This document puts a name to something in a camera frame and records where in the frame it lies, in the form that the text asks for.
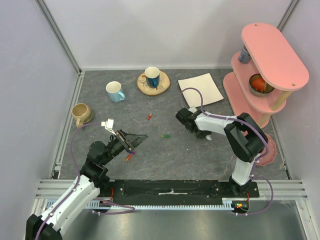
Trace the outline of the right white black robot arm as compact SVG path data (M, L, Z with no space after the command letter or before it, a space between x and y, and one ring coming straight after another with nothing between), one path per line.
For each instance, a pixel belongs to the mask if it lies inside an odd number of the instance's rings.
M268 138L253 118L245 112L239 116L224 116L185 107L175 117L198 139L208 138L212 133L226 136L236 156L229 191L235 197L242 196L247 191L255 162L268 150Z

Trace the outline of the white remote control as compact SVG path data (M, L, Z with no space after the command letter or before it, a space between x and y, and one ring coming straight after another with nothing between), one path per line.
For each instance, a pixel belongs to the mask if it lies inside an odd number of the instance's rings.
M208 140L208 141L211 141L212 140L212 136L209 134L209 135L206 135L205 138Z

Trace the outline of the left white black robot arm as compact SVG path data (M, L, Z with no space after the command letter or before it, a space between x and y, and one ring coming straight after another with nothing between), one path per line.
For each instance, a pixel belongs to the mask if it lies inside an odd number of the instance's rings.
M39 216L32 214L26 221L26 240L61 240L82 210L96 197L110 191L107 163L122 151L133 150L148 138L146 134L117 130L108 144L93 142L78 176L65 193Z

